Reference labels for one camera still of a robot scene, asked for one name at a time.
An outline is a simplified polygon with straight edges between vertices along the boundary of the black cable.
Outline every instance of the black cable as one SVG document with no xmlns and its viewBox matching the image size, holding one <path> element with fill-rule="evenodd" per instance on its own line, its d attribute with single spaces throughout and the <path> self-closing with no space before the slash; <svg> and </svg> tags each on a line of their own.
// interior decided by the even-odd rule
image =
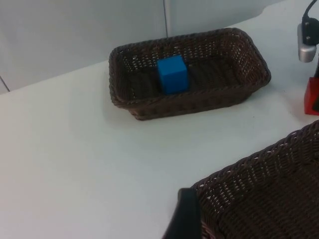
<svg viewBox="0 0 319 239">
<path fill-rule="evenodd" d="M 305 11 L 305 13 L 304 13 L 304 17 L 308 17 L 308 13 L 309 13 L 310 9 L 313 7 L 313 5 L 315 5 L 316 2 L 317 2 L 317 0 L 313 0 L 313 1 L 309 4 L 309 6 L 307 7 L 307 9 L 306 9 L 306 11 Z"/>
</svg>

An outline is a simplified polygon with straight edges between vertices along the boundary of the black object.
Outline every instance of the black object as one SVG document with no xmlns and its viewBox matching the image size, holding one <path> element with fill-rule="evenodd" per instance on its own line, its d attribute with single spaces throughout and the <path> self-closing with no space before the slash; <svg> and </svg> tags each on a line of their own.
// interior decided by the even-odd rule
<svg viewBox="0 0 319 239">
<path fill-rule="evenodd" d="M 163 239 L 201 239 L 200 207 L 196 191 L 182 188 L 173 218 Z"/>
<path fill-rule="evenodd" d="M 313 0 L 307 7 L 303 16 L 303 42 L 305 45 L 316 46 L 319 44 L 319 21 L 315 18 L 309 17 L 308 13 L 317 0 Z"/>
</svg>

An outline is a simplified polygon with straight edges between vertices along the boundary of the woven basket rim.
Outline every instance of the woven basket rim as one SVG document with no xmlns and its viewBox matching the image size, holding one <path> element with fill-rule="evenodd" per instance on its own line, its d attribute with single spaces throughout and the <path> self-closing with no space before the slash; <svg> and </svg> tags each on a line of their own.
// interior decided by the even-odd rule
<svg viewBox="0 0 319 239">
<path fill-rule="evenodd" d="M 253 51 L 255 52 L 256 56 L 262 63 L 262 67 L 265 69 L 267 73 L 267 77 L 264 79 L 260 79 L 260 81 L 255 82 L 255 83 L 246 83 L 244 85 L 237 85 L 237 86 L 232 86 L 232 87 L 222 87 L 222 88 L 210 88 L 210 89 L 203 89 L 203 90 L 198 90 L 198 91 L 193 91 L 193 92 L 183 92 L 179 94 L 174 94 L 174 95 L 165 95 L 165 96 L 159 96 L 159 97 L 154 97 L 154 98 L 143 98 L 143 99 L 138 99 L 138 100 L 126 100 L 122 99 L 120 95 L 118 94 L 117 88 L 116 88 L 116 76 L 114 75 L 114 70 L 113 67 L 116 66 L 116 57 L 117 53 L 122 51 L 123 49 L 127 48 L 132 48 L 133 46 L 143 46 L 145 47 L 153 47 L 156 46 L 159 43 L 165 43 L 168 40 L 180 40 L 180 39 L 187 39 L 187 38 L 192 38 L 192 37 L 202 37 L 202 36 L 207 36 L 207 35 L 212 35 L 212 34 L 220 34 L 220 33 L 235 33 L 237 35 L 241 35 L 241 37 L 246 38 L 248 42 L 250 43 Z M 238 28 L 222 28 L 222 29 L 217 29 L 217 30 L 212 30 L 212 31 L 207 31 L 207 32 L 201 32 L 201 33 L 192 33 L 192 34 L 185 34 L 185 35 L 179 35 L 179 36 L 173 36 L 169 38 L 161 38 L 157 40 L 148 40 L 148 41 L 142 41 L 142 42 L 137 42 L 137 43 L 131 43 L 123 46 L 118 46 L 116 47 L 110 54 L 109 57 L 109 73 L 110 73 L 110 93 L 111 93 L 111 99 L 112 102 L 120 107 L 120 108 L 125 108 L 125 109 L 131 109 L 131 108 L 136 108 L 139 106 L 144 106 L 144 105 L 155 105 L 155 104 L 160 104 L 161 101 L 165 100 L 173 100 L 175 98 L 181 98 L 181 97 L 188 97 L 188 96 L 194 96 L 194 95 L 201 95 L 201 94 L 223 94 L 228 90 L 245 90 L 245 91 L 250 91 L 253 92 L 260 87 L 263 87 L 267 85 L 270 82 L 271 79 L 271 72 L 267 66 L 266 61 L 260 54 L 259 50 L 255 46 L 252 38 L 243 30 L 240 30 Z"/>
<path fill-rule="evenodd" d="M 197 191 L 197 195 L 199 198 L 202 197 L 202 194 L 205 193 L 206 187 L 204 186 L 206 183 L 210 183 L 210 188 L 214 188 L 214 186 L 218 186 L 223 183 L 225 180 L 236 176 L 246 169 L 263 162 L 267 161 L 270 158 L 278 155 L 282 150 L 293 147 L 298 144 L 304 138 L 313 137 L 314 135 L 319 134 L 319 120 L 314 121 L 311 124 L 304 126 L 303 128 L 293 131 L 288 134 L 287 137 L 280 139 L 278 142 L 251 154 L 248 157 L 244 157 L 237 161 L 236 163 L 229 165 L 223 168 L 220 171 L 217 171 L 208 177 L 198 181 L 195 183 L 192 188 Z M 215 234 L 216 238 L 224 238 L 224 236 L 219 232 L 218 226 L 215 224 L 215 220 L 217 217 L 208 217 L 210 221 L 213 221 L 214 226 L 211 228 L 212 232 Z"/>
</svg>

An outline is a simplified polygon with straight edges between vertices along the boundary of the red object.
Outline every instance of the red object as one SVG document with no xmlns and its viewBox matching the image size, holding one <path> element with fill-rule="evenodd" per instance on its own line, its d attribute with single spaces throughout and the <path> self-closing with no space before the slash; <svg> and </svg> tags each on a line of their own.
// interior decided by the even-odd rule
<svg viewBox="0 0 319 239">
<path fill-rule="evenodd" d="M 313 110 L 313 105 L 319 96 L 319 78 L 309 78 L 305 93 L 305 114 L 319 116 L 319 112 Z"/>
</svg>

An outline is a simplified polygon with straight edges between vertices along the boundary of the silver metal object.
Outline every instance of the silver metal object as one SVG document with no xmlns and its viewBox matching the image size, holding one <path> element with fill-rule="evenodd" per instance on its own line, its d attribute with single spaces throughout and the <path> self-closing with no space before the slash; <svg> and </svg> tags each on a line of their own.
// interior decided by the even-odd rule
<svg viewBox="0 0 319 239">
<path fill-rule="evenodd" d="M 302 25 L 298 25 L 298 52 L 299 60 L 302 62 L 313 61 L 317 51 L 317 46 L 308 46 L 304 44 L 303 41 L 303 30 Z"/>
</svg>

